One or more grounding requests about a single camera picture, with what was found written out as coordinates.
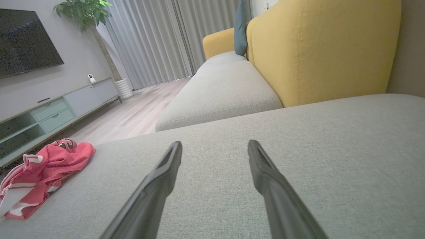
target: wall-mounted black television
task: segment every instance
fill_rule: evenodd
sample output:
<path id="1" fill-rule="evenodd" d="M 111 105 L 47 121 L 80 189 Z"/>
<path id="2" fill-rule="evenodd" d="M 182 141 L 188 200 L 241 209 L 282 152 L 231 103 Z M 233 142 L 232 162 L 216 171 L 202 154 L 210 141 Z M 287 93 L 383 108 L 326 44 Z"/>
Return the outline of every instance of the wall-mounted black television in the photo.
<path id="1" fill-rule="evenodd" d="M 61 64 L 34 11 L 0 9 L 0 78 Z"/>

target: sofa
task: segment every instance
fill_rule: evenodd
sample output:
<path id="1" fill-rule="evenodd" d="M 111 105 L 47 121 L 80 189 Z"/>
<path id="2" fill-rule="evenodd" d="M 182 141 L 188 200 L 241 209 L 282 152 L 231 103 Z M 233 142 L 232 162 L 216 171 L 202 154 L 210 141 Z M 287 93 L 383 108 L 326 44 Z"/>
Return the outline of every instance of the sofa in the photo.
<path id="1" fill-rule="evenodd" d="M 285 0 L 247 26 L 204 38 L 206 62 L 161 114 L 156 131 L 386 92 L 400 0 Z"/>
<path id="2" fill-rule="evenodd" d="M 425 99 L 344 98 L 96 145 L 89 164 L 0 238 L 96 239 L 174 141 L 158 239 L 271 238 L 247 145 L 258 140 L 330 239 L 425 237 Z"/>

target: blue pillow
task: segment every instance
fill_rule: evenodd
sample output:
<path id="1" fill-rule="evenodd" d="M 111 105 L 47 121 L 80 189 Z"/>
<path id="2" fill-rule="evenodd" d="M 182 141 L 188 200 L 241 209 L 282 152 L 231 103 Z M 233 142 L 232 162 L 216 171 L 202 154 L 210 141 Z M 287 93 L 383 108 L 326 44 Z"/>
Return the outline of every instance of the blue pillow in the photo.
<path id="1" fill-rule="evenodd" d="M 235 20 L 235 52 L 238 55 L 244 56 L 247 52 L 247 3 L 246 0 L 240 0 L 238 9 L 236 10 Z"/>

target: sofa armrest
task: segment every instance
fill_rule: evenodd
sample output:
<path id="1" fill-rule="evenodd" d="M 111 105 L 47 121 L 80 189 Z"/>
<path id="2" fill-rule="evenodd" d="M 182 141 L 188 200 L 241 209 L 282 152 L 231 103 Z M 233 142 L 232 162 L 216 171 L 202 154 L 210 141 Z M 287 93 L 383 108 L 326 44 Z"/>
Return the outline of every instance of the sofa armrest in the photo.
<path id="1" fill-rule="evenodd" d="M 234 51 L 234 32 L 235 29 L 230 28 L 206 36 L 203 41 L 206 59 L 224 52 Z"/>

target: potted plant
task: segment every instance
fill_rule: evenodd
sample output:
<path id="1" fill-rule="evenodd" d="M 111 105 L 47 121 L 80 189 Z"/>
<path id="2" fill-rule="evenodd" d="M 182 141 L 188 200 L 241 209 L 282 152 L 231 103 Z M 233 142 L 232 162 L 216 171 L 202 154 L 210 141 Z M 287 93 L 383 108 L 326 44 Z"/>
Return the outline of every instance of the potted plant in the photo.
<path id="1" fill-rule="evenodd" d="M 56 11 L 59 17 L 65 15 L 73 19 L 78 26 L 80 26 L 81 32 L 84 32 L 87 28 L 90 29 L 112 71 L 121 98 L 129 98 L 133 96 L 133 93 L 128 85 L 128 81 L 127 79 L 121 79 L 102 37 L 96 29 L 99 23 L 105 24 L 106 18 L 111 16 L 110 13 L 105 10 L 106 5 L 112 6 L 112 4 L 104 0 L 66 0 L 65 2 L 57 4 L 53 8 L 53 11 Z"/>

